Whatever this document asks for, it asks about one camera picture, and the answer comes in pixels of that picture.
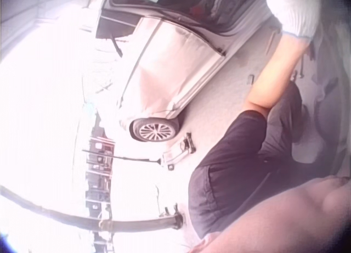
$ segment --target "floor jack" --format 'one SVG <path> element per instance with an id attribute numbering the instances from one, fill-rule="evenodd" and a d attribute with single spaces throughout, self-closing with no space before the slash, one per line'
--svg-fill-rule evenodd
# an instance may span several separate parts
<path id="1" fill-rule="evenodd" d="M 164 152 L 161 157 L 161 165 L 168 168 L 169 171 L 174 170 L 174 165 L 185 158 L 188 154 L 196 152 L 191 133 L 187 133 L 181 140 L 176 142 L 168 151 Z"/>

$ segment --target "car wheel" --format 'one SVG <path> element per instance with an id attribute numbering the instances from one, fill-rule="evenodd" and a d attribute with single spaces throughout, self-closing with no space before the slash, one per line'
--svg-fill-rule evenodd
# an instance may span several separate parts
<path id="1" fill-rule="evenodd" d="M 168 120 L 156 117 L 135 120 L 133 132 L 138 139 L 145 142 L 165 142 L 178 134 L 179 122 L 177 118 Z"/>

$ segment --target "shirt sleeve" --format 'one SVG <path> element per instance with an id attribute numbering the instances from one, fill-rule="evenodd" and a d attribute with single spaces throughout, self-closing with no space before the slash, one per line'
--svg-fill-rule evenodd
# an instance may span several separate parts
<path id="1" fill-rule="evenodd" d="M 230 125 L 225 135 L 208 152 L 200 166 L 252 158 L 265 140 L 267 120 L 254 110 L 242 112 Z"/>

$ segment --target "white car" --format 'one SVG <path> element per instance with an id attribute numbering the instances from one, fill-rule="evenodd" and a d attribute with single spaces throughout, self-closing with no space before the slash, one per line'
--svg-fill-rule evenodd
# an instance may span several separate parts
<path id="1" fill-rule="evenodd" d="M 122 57 L 95 101 L 106 135 L 174 138 L 179 113 L 270 17 L 265 0 L 104 0 L 95 36 Z"/>

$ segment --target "garage floor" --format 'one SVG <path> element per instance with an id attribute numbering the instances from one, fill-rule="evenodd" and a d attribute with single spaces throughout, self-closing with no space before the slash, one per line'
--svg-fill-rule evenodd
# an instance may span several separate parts
<path id="1" fill-rule="evenodd" d="M 179 210 L 185 216 L 185 225 L 181 231 L 166 231 L 168 239 L 174 246 L 172 252 L 187 252 L 190 247 L 199 242 L 190 223 L 187 206 L 191 173 L 239 114 L 243 100 L 251 88 L 247 83 L 248 76 L 253 74 L 256 78 L 258 77 L 279 41 L 279 38 L 275 37 L 269 54 L 266 55 L 265 50 L 271 35 L 270 26 L 276 24 L 277 21 L 274 18 L 270 19 L 196 96 L 180 115 L 182 129 L 178 137 L 167 143 L 170 147 L 180 137 L 191 132 L 197 149 L 196 153 L 188 155 L 177 163 L 174 171 L 162 170 L 157 181 L 160 190 L 160 207 L 172 208 L 177 203 Z M 304 78 L 296 81 L 309 113 L 313 113 L 314 98 L 319 93 L 319 87 L 312 80 L 316 70 L 316 62 L 305 57 Z M 322 138 L 310 122 L 301 142 L 293 147 L 293 156 L 300 162 L 309 163 L 316 159 L 318 153 L 323 150 L 323 146 Z M 343 175 L 349 175 L 347 164 L 345 162 Z"/>

